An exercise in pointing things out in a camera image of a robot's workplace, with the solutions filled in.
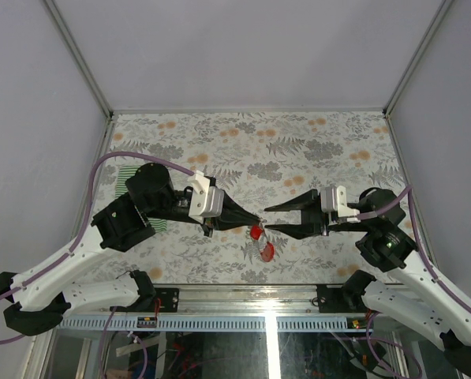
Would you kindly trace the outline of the red handled metal key tool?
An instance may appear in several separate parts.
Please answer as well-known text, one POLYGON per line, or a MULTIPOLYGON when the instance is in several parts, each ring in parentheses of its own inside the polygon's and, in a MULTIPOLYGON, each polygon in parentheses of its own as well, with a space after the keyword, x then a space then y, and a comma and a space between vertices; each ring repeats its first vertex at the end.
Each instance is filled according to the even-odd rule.
POLYGON ((264 242, 264 247, 260 251, 260 257, 263 262, 271 262, 275 257, 275 247, 268 238, 265 231, 262 231, 260 239, 262 242, 264 242))

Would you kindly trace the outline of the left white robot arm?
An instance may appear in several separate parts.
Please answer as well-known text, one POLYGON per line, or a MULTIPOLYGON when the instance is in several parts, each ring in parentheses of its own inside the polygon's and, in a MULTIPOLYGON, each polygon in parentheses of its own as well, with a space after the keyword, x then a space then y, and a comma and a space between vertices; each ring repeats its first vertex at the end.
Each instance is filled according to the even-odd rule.
POLYGON ((0 295, 10 303, 3 311, 6 326, 22 336, 37 336, 70 315, 93 310, 158 312, 156 290, 145 271, 91 284, 78 280, 153 237, 152 220, 196 224, 207 237, 259 224, 260 218, 218 188, 214 178, 197 171, 188 183, 176 190, 166 166, 146 163, 126 180, 126 192, 96 213, 74 240, 25 272, 0 273, 0 295))

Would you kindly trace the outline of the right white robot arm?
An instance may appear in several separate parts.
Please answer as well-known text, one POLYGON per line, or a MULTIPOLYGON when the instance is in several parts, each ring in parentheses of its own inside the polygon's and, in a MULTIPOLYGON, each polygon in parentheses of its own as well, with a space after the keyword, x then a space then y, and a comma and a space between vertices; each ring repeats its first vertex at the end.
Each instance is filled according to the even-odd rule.
POLYGON ((298 240, 361 232, 355 246, 366 262, 420 299, 400 295, 372 274, 357 270, 340 289, 344 306, 395 319, 433 343, 456 370, 471 377, 471 298, 434 266, 419 240, 400 228, 405 217, 415 216, 412 208, 404 211, 400 205, 403 197, 410 196, 410 187, 400 194, 371 187, 356 202, 349 202, 343 186, 311 189, 269 207, 271 212, 301 214, 299 224, 275 224, 271 229, 298 240))

